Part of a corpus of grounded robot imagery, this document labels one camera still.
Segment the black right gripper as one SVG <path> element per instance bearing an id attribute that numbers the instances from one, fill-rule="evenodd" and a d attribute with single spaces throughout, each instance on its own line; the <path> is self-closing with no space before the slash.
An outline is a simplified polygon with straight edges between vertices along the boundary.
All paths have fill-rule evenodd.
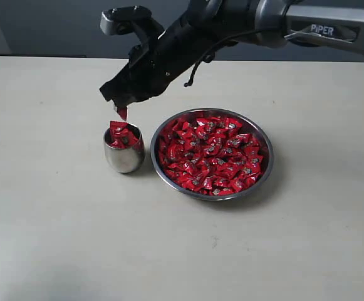
<path id="1" fill-rule="evenodd" d="M 129 62 L 99 91 L 116 108 L 126 108 L 162 94 L 170 82 L 194 64 L 194 46 L 158 43 L 152 49 L 133 47 Z"/>

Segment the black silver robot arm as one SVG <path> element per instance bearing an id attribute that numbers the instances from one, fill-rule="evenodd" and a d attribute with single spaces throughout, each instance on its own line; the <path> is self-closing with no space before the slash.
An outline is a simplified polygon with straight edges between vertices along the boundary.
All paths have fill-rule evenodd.
<path id="1" fill-rule="evenodd" d="M 218 50 L 238 43 L 280 48 L 286 43 L 329 47 L 364 56 L 364 9 L 305 5 L 301 1 L 191 1 L 163 28 L 143 6 L 102 12 L 108 36 L 135 34 L 128 63 L 100 87 L 116 108 L 162 94 L 184 71 L 195 73 Z"/>

